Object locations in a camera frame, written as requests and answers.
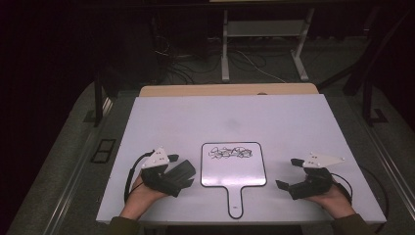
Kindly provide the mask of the grey metal stand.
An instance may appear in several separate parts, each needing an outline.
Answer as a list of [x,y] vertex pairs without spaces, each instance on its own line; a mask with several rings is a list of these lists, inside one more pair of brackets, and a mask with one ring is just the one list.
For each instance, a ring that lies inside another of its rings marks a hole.
[[300,54],[302,52],[308,30],[314,15],[314,8],[307,10],[303,20],[277,21],[230,21],[228,11],[223,12],[222,24],[222,54],[221,78],[223,82],[230,81],[228,39],[236,37],[296,37],[299,42],[297,48],[291,51],[291,57],[301,81],[309,81],[305,66]]

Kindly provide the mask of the wooden table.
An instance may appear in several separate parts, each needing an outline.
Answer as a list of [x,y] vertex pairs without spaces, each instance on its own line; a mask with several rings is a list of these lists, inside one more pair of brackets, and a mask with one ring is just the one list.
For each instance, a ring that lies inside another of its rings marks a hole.
[[145,86],[139,97],[318,94],[312,83],[255,83]]

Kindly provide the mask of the person's left hand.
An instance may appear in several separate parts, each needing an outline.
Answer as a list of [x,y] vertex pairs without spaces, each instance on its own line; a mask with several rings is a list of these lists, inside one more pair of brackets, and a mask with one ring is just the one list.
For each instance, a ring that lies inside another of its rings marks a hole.
[[119,216],[131,220],[138,220],[153,203],[166,197],[165,193],[147,187],[140,176],[133,183],[132,191],[121,210]]

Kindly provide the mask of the small whiteboard with handle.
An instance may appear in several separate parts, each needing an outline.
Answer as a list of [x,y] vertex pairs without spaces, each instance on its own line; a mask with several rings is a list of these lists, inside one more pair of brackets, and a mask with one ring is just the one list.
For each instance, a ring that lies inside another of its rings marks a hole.
[[257,142],[205,143],[201,156],[201,184],[227,192],[228,213],[244,214],[243,189],[267,183],[261,146]]

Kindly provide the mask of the person's right hand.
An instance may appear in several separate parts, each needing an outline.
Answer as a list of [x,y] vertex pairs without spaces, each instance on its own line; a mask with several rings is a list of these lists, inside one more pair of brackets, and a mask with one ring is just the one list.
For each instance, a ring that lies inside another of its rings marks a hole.
[[350,202],[336,185],[333,185],[328,192],[308,197],[307,200],[322,207],[334,219],[355,214]]

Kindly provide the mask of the black rectangular floor frame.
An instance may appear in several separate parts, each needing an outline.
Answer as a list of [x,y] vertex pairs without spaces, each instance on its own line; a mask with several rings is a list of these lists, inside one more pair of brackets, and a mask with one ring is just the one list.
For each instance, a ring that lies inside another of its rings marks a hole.
[[101,139],[90,162],[93,164],[106,164],[113,152],[115,139]]

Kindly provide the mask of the black metal stand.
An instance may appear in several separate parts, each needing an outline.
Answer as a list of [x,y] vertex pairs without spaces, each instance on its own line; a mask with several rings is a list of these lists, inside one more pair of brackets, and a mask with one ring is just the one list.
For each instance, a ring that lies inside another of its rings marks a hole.
[[388,120],[380,109],[372,109],[373,81],[367,78],[363,83],[362,116],[373,127],[375,123],[387,123]]
[[94,73],[94,104],[95,104],[95,120],[94,126],[98,127],[104,119],[105,109],[107,108],[108,95],[106,94],[102,76]]

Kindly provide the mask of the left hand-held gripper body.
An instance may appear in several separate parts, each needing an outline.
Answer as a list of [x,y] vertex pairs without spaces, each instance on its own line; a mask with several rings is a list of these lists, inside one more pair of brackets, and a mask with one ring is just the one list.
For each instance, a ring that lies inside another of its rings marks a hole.
[[164,179],[169,164],[170,161],[166,151],[163,147],[159,147],[142,164],[141,178],[147,187],[165,193],[166,195],[177,197],[180,189],[175,190],[169,187]]

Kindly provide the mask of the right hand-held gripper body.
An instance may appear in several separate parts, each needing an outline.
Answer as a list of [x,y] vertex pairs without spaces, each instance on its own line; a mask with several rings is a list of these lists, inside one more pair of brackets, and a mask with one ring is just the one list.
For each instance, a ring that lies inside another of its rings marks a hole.
[[344,158],[310,153],[302,165],[302,169],[305,172],[305,180],[290,185],[288,192],[294,200],[322,195],[328,192],[333,184],[333,179],[327,167],[341,164],[344,161]]

